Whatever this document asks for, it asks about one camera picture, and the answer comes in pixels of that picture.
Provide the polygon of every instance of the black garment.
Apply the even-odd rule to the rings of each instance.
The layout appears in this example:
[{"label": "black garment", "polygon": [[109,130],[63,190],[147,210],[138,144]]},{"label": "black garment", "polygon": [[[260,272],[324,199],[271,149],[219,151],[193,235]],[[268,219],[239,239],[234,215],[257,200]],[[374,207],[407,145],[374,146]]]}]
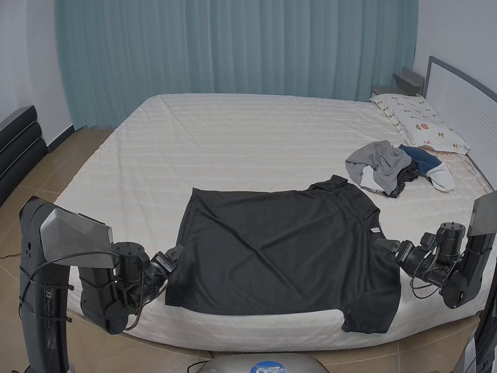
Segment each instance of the black garment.
[{"label": "black garment", "polygon": [[380,210],[333,176],[304,191],[193,189],[166,304],[221,315],[340,309],[345,332],[386,333],[399,306]]},{"label": "black garment", "polygon": [[406,187],[406,183],[411,183],[418,177],[419,177],[418,164],[413,159],[411,164],[408,165],[407,167],[404,167],[397,175],[397,187],[390,194],[383,192],[383,195],[397,198],[397,196],[399,196]]}]

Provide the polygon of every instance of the mattress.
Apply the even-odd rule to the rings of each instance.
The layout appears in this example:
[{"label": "mattress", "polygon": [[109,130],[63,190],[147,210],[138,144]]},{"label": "mattress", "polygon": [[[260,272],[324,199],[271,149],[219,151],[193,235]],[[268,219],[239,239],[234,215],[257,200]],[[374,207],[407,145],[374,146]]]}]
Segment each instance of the mattress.
[{"label": "mattress", "polygon": [[[349,178],[345,158],[372,141],[403,142],[372,103],[295,96],[161,95],[146,100],[76,174],[56,204],[103,221],[115,242],[138,242],[149,256],[176,244],[193,187],[202,190],[305,190],[333,174]],[[435,233],[444,221],[468,225],[473,201],[489,191],[469,160],[438,153],[455,180],[451,194],[425,178],[407,183],[398,199],[367,192],[381,209],[389,239]],[[483,309],[497,248],[481,291],[455,310],[439,295],[419,300],[401,272],[401,302],[386,334],[345,333],[343,314],[223,316],[147,305],[130,334],[212,351],[306,351],[365,347],[397,340]],[[81,313],[81,284],[71,268],[68,307]]]}]

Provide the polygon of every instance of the blue sticker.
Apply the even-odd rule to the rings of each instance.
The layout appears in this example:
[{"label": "blue sticker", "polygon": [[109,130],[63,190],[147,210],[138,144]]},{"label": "blue sticker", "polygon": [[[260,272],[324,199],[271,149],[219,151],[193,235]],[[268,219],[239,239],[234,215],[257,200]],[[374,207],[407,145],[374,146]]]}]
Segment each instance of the blue sticker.
[{"label": "blue sticker", "polygon": [[250,373],[287,373],[283,365],[273,362],[264,361],[256,364],[250,371]]}]

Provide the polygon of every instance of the curtain fold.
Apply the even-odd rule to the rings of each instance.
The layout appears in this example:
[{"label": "curtain fold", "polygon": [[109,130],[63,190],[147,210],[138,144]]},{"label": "curtain fold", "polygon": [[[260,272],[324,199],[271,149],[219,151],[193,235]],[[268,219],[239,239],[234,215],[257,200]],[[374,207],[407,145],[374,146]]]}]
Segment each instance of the curtain fold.
[{"label": "curtain fold", "polygon": [[367,101],[412,67],[417,22],[418,0],[56,0],[75,128],[166,93]]}]

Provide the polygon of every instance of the fitted sheet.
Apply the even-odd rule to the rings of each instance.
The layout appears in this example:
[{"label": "fitted sheet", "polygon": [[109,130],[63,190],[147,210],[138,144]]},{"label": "fitted sheet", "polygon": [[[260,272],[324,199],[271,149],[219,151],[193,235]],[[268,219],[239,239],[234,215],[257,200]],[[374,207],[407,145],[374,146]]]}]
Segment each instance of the fitted sheet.
[{"label": "fitted sheet", "polygon": [[[115,242],[138,242],[152,257],[176,244],[193,187],[305,190],[333,174],[349,178],[345,158],[384,139],[395,146],[403,142],[373,103],[234,94],[154,96],[109,136],[56,204],[107,223]],[[441,222],[467,226],[474,199],[489,191],[466,157],[436,154],[454,177],[453,193],[435,190],[425,178],[407,183],[398,199],[364,191],[381,209],[382,230],[389,239],[419,244],[422,234],[435,233]],[[488,259],[479,295],[455,310],[439,295],[416,299],[410,278],[401,271],[401,301],[386,334],[343,332],[340,310],[210,315],[166,306],[163,295],[147,305],[140,324],[129,333],[212,351],[306,351],[386,343],[483,309],[496,253]],[[75,290],[69,292],[68,308],[81,313],[75,267],[70,283]]]}]

